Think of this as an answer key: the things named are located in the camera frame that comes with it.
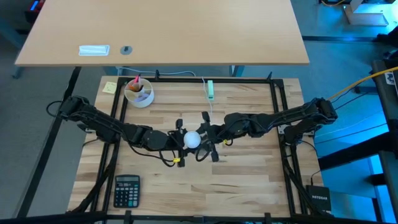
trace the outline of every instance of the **black box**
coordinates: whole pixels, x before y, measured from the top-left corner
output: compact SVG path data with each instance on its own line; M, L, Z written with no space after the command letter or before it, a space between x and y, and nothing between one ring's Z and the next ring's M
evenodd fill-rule
M312 202L325 212L331 212L330 191L327 187L307 185L307 192Z

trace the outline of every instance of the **yellow cable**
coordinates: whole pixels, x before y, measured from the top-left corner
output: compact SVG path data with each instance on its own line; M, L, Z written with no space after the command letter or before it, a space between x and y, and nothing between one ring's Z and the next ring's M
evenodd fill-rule
M333 96L329 97L328 100L332 100L333 98L335 98L335 97L341 95L342 93L344 93L345 91L349 90L350 88L352 88L352 87L354 87L354 86L356 86L356 85L358 85L358 84L360 84L360 83L362 83L362 82L365 82L366 80L369 80L369 79L371 79L371 78L373 78L373 77L382 75L382 74L384 74L384 73L386 73L386 72L393 72L393 71L396 71L396 70L398 70L398 67L394 67L394 68L390 68L390 69L387 69L387 70L384 70L384 71L381 71L381 72L377 72L377 73L375 73L375 74L373 74L373 75L370 75L370 76L365 77L365 78L363 78L363 79L361 79L361 80L358 80L358 81L354 82L353 84L347 86L347 87L344 88L343 90L339 91L338 93L334 94Z
M338 6L338 5L340 5L341 3L343 3L345 0L341 0L340 2L338 2L338 3L336 3L336 4L332 4L332 5L329 5L329 4L326 4L324 1L322 1L322 4L324 4L324 5L326 5L326 6L329 6L329 7L332 7L332 6Z

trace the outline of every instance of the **yellow sticky note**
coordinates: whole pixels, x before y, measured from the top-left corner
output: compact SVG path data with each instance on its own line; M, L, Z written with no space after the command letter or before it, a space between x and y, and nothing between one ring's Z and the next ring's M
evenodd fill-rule
M106 82L104 89L102 90L104 93L114 94L116 92L117 84L114 82Z

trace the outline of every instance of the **pen holder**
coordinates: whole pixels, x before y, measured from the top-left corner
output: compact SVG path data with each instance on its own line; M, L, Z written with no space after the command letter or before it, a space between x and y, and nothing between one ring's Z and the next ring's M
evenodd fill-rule
M146 106L149 106L155 98L152 84L150 84L148 80L140 78L140 84L143 85L143 88L140 92L134 92L129 88L129 85L132 85L133 83L134 80L131 80L126 85L126 87L124 88L124 96L136 108L144 108Z

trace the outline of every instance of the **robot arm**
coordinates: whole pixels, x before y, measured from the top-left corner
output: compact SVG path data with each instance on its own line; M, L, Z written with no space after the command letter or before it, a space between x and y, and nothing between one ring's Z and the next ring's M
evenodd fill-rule
M81 96L69 97L60 108L60 116L64 120L81 121L95 130L97 136L104 142L115 143L121 136L133 150L133 147L140 147L148 151L178 151L180 167L184 166L185 156L189 153L197 155L200 149L206 150L206 156L211 153L213 162L217 162L215 144L224 140L240 138L247 134L252 138L259 138L276 126L301 120L299 124L284 129L285 142L296 144L303 133L315 130L319 124L331 124L337 119L330 101L323 98L314 98L302 106L275 114L227 114L224 118L225 124L221 126L211 125L208 113L202 112L205 122L196 131L197 136L201 135L200 140L194 146L185 147L189 145L187 140L184 141L188 132L182 129L181 119L176 122L176 130L166 134L149 126L122 123L97 110Z

